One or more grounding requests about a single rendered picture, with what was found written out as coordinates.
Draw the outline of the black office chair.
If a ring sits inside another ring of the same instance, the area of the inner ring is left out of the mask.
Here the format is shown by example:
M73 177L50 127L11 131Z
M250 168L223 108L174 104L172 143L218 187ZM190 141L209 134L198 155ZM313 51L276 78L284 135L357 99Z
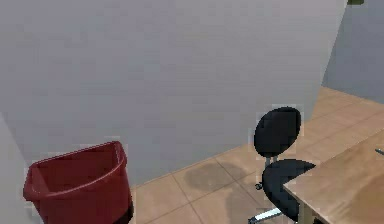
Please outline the black office chair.
M253 144L255 151L265 158L265 168L255 188L264 191L274 208L249 218L248 224L258 224L280 215L298 222L299 202L284 185L314 168L315 164L297 159L278 160L278 156L296 141L301 124L300 111L288 106L267 112L258 122Z

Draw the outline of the light wood table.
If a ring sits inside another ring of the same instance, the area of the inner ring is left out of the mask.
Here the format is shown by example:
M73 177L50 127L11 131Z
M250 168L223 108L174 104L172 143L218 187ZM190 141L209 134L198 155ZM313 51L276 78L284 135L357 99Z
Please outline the light wood table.
M298 224L384 224L384 130L284 185Z

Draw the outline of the red plastic bin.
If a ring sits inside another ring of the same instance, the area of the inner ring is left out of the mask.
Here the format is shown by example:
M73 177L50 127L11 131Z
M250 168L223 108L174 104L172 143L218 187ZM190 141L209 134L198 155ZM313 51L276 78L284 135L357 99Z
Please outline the red plastic bin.
M122 144L111 141L28 168L23 197L44 224L129 224L134 205Z

